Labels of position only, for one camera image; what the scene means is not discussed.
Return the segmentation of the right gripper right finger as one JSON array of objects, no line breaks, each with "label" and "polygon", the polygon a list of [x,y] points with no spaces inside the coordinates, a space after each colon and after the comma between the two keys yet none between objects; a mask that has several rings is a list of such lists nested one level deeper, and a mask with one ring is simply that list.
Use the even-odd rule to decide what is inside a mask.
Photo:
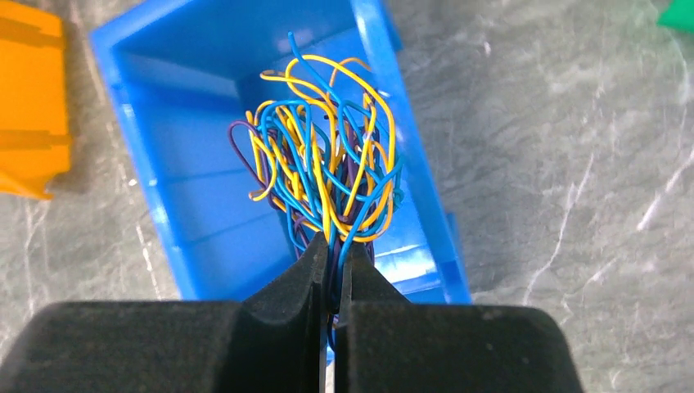
[{"label": "right gripper right finger", "polygon": [[580,392],[558,324],[540,309],[415,304],[352,245],[336,330],[338,392]]}]

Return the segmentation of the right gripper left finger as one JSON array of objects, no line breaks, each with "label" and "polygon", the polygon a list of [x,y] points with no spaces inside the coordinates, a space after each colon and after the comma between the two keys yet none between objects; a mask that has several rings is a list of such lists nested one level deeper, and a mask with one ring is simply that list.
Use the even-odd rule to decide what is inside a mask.
[{"label": "right gripper left finger", "polygon": [[321,392],[327,243],[244,301],[84,301],[42,309],[4,392]]}]

